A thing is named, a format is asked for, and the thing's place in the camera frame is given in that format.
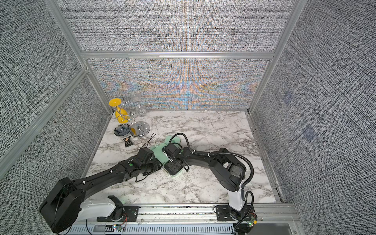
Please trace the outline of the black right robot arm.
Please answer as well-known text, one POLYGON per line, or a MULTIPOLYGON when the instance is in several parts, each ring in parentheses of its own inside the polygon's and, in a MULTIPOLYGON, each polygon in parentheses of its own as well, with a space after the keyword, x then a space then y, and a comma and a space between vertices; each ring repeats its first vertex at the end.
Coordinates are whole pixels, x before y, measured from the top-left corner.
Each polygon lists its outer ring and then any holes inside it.
POLYGON ((211 170, 218 182, 228 192, 228 206, 225 213, 235 221, 246 218, 252 209, 247 207, 247 196, 251 191, 245 192, 245 186, 251 182, 255 171, 252 163, 244 156, 220 148, 214 152, 197 151, 191 148, 184 133, 173 135, 162 152, 168 158, 163 163, 165 171, 171 176, 180 171, 189 171, 190 166, 200 166, 211 170))

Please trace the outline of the yellow plastic cup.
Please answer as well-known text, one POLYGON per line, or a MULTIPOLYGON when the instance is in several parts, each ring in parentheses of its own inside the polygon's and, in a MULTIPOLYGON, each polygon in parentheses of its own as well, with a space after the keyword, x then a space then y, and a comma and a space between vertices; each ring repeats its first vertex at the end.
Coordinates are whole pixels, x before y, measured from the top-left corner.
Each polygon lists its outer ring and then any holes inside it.
POLYGON ((115 117, 121 124, 128 123, 128 113, 124 109, 117 107, 115 110, 115 117))

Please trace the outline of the yellow cup on stand top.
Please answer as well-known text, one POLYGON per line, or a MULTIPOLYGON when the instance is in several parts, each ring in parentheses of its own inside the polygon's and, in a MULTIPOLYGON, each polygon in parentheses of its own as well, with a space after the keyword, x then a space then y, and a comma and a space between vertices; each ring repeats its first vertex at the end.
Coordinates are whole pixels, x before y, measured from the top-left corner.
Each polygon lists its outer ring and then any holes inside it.
POLYGON ((118 107, 119 105, 121 105, 122 101, 120 98, 114 98, 114 99, 111 99, 108 104, 109 106, 111 107, 118 107))

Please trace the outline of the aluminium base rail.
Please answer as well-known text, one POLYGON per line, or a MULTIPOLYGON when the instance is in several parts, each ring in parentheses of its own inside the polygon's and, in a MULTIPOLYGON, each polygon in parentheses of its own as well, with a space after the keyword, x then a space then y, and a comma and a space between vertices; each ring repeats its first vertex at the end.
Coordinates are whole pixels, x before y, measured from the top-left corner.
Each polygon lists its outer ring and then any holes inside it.
POLYGON ((78 221, 63 235, 303 235, 292 204, 255 203, 241 223, 226 204, 126 204, 127 219, 78 221))

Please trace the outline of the chrome cup holder stand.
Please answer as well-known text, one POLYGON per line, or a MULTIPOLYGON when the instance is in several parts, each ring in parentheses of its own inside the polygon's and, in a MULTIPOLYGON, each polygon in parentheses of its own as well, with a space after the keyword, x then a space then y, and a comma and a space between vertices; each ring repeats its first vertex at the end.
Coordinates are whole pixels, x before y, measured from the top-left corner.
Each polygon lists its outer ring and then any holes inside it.
POLYGON ((131 135, 134 137, 144 137, 150 132, 150 126, 147 122, 142 121, 136 112, 136 102, 131 98, 125 98, 118 107, 124 109, 128 113, 128 125, 131 127, 131 135))

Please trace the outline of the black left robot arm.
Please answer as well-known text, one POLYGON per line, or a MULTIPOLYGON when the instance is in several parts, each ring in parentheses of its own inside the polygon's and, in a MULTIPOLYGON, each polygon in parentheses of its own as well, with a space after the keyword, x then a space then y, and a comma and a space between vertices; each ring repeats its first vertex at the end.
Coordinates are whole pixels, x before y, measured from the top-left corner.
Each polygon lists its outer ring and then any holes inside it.
POLYGON ((162 163, 152 150, 143 147, 139 152, 115 166, 89 177, 59 180, 39 207, 39 212, 54 233, 69 228, 77 220, 80 205, 90 196, 112 185, 149 176, 160 170, 162 163))

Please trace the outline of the green nail kit case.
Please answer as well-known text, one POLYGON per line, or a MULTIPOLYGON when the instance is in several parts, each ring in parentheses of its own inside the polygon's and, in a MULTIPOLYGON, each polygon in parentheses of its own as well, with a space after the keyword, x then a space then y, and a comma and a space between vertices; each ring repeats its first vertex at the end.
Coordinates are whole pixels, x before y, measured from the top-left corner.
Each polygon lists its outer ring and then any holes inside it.
POLYGON ((172 144, 174 144, 174 146, 179 147, 180 142, 181 142, 181 139, 179 137, 175 136, 173 138, 171 135, 168 135, 164 140, 165 146, 167 146, 169 143, 172 143, 172 144))
POLYGON ((169 162, 168 156, 162 151, 167 144, 159 144, 152 146, 150 149, 153 151, 155 158, 159 160, 159 162, 163 165, 162 169, 167 172, 171 177, 175 177, 180 174, 183 168, 180 168, 177 172, 173 173, 171 170, 167 170, 164 168, 165 163, 169 162))

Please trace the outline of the black snack packet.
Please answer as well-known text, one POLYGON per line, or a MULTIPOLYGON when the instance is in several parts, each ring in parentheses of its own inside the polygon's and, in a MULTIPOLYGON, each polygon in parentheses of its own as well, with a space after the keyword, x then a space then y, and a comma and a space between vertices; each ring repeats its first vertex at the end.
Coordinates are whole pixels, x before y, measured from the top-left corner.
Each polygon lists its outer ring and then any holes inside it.
POLYGON ((130 147, 133 145, 133 142, 131 141, 130 137, 126 137, 123 139, 125 147, 130 147))

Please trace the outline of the clear glass cup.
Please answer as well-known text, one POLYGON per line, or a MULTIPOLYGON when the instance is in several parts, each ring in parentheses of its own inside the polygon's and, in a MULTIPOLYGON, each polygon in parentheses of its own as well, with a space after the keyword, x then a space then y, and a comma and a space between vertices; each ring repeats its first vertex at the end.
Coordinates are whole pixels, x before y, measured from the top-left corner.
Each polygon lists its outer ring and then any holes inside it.
POLYGON ((142 96, 140 94, 133 94, 131 96, 131 100, 136 102, 136 112, 138 113, 139 117, 144 117, 146 115, 146 108, 141 104, 142 96))

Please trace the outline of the black white patterned bowl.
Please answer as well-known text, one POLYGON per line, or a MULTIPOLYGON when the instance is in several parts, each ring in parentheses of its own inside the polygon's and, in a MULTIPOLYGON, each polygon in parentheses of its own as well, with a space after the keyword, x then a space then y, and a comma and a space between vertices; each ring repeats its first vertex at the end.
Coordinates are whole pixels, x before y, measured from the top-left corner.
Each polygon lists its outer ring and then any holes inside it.
POLYGON ((128 137, 131 135, 131 127, 127 123, 120 124, 114 129, 114 134, 118 137, 128 137))

